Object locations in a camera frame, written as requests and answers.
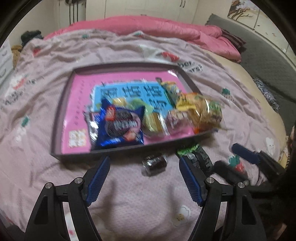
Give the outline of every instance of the wall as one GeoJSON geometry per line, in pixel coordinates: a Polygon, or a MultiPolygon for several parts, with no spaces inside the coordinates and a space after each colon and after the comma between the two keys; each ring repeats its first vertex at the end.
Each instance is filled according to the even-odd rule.
{"type": "Polygon", "coordinates": [[[20,36],[26,31],[39,29],[42,36],[46,36],[58,29],[54,17],[54,2],[57,0],[43,0],[38,3],[12,30],[8,39],[10,45],[21,44],[20,36]]]}
{"type": "Polygon", "coordinates": [[[199,0],[193,24],[205,25],[212,13],[227,18],[232,0],[199,0]]]}

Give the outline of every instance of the white drawer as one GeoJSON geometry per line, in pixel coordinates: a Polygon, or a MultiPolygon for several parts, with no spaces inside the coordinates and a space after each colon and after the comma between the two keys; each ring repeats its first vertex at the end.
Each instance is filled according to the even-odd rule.
{"type": "Polygon", "coordinates": [[[0,54],[3,54],[7,49],[11,51],[9,39],[6,39],[2,46],[0,47],[0,54]]]}
{"type": "Polygon", "coordinates": [[[10,74],[10,72],[13,70],[12,65],[12,55],[10,58],[3,63],[3,65],[0,67],[0,84],[5,80],[5,78],[10,74]]]}
{"type": "Polygon", "coordinates": [[[11,49],[6,48],[5,51],[2,51],[0,53],[0,68],[2,67],[2,65],[4,65],[4,63],[6,61],[8,61],[9,59],[12,59],[12,52],[11,49]]]}

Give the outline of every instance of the gray mattress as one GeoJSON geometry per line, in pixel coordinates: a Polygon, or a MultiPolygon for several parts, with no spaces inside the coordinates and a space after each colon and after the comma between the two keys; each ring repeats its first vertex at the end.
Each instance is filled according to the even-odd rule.
{"type": "Polygon", "coordinates": [[[241,53],[241,66],[252,76],[260,78],[272,92],[280,105],[287,133],[296,120],[296,72],[285,58],[270,44],[244,27],[212,14],[208,25],[228,30],[247,42],[241,53]]]}

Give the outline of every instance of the oreo package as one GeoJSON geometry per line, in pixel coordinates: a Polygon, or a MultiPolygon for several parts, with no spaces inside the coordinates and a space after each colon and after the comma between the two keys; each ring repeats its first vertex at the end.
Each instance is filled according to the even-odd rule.
{"type": "Polygon", "coordinates": [[[96,148],[143,144],[141,130],[145,107],[129,110],[102,99],[96,148]]]}

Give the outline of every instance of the pink duvet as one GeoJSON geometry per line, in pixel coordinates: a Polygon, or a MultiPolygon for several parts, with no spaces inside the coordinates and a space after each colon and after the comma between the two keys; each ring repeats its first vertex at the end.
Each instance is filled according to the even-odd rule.
{"type": "Polygon", "coordinates": [[[240,53],[228,39],[221,36],[222,31],[217,26],[179,23],[149,16],[116,16],[94,21],[81,21],[70,25],[68,28],[53,32],[46,36],[45,39],[69,31],[93,28],[107,30],[117,35],[128,35],[141,30],[145,34],[156,37],[183,39],[229,60],[241,61],[240,53]]]}

